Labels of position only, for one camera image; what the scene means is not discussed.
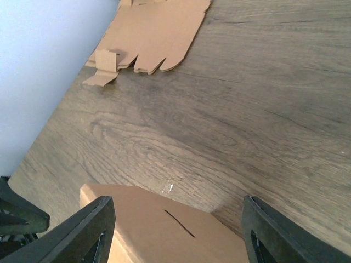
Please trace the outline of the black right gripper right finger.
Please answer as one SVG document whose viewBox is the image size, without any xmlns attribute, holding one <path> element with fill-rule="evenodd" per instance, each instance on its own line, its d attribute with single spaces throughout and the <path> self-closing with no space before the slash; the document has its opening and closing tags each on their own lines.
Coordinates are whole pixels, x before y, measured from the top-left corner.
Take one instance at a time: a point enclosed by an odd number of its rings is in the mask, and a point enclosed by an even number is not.
<svg viewBox="0 0 351 263">
<path fill-rule="evenodd" d="M 245 196 L 241 226 L 249 262 L 350 262 L 255 196 Z"/>
</svg>

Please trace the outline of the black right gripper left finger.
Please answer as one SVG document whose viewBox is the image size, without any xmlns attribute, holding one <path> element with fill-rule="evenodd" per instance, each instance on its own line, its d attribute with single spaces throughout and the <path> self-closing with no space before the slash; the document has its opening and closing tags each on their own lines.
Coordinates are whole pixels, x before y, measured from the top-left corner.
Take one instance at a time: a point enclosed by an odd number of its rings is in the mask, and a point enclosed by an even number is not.
<svg viewBox="0 0 351 263">
<path fill-rule="evenodd" d="M 114 227 L 112 197 L 101 196 L 1 262 L 107 262 Z"/>
</svg>

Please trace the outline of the brown cardboard box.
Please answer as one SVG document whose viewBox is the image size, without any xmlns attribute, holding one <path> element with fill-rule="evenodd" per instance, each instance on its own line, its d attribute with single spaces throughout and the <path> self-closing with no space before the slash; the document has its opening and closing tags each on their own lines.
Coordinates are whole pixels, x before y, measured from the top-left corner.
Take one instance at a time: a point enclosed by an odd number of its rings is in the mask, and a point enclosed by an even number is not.
<svg viewBox="0 0 351 263">
<path fill-rule="evenodd" d="M 248 262 L 244 240 L 210 213 L 136 186 L 85 184 L 80 205 L 111 196 L 109 262 Z"/>
</svg>

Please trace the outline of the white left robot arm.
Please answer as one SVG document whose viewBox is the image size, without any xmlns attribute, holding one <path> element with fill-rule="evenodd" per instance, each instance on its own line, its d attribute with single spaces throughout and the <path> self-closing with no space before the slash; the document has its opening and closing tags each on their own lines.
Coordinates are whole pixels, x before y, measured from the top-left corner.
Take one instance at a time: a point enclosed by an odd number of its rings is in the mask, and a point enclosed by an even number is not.
<svg viewBox="0 0 351 263">
<path fill-rule="evenodd" d="M 50 216 L 15 193 L 1 177 L 1 258 L 38 239 L 50 225 Z"/>
</svg>

